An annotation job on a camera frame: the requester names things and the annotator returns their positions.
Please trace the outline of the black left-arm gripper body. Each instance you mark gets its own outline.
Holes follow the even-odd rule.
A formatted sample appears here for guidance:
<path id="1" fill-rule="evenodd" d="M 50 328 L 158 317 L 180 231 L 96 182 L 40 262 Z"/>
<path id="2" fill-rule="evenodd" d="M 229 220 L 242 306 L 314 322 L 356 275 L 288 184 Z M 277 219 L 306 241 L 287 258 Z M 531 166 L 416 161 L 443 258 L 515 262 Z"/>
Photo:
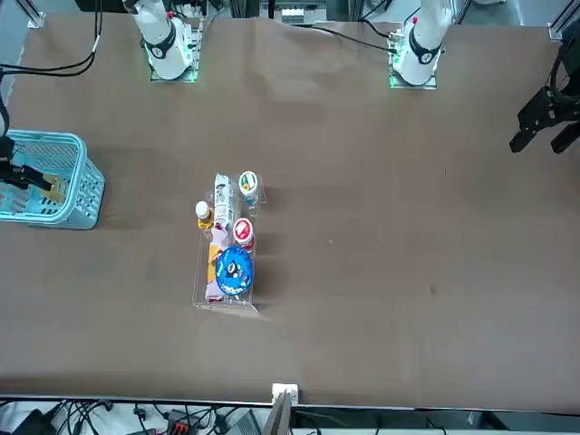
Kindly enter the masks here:
<path id="1" fill-rule="evenodd" d="M 560 89 L 556 82 L 558 71 L 563 66 L 567 85 Z M 570 36 L 562 40 L 549 75 L 549 89 L 558 102 L 579 103 L 579 37 Z"/>

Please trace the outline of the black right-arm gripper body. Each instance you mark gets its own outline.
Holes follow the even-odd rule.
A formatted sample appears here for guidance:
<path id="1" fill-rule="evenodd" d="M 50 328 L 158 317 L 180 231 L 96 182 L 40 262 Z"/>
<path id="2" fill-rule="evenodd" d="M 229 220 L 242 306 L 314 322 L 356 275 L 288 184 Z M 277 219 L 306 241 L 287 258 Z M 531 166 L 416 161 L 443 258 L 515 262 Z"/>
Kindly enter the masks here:
<path id="1" fill-rule="evenodd" d="M 1 137 L 1 180 L 6 184 L 19 186 L 21 184 L 21 170 L 19 166 L 12 162 L 14 145 L 15 142 L 11 138 L 7 136 Z"/>

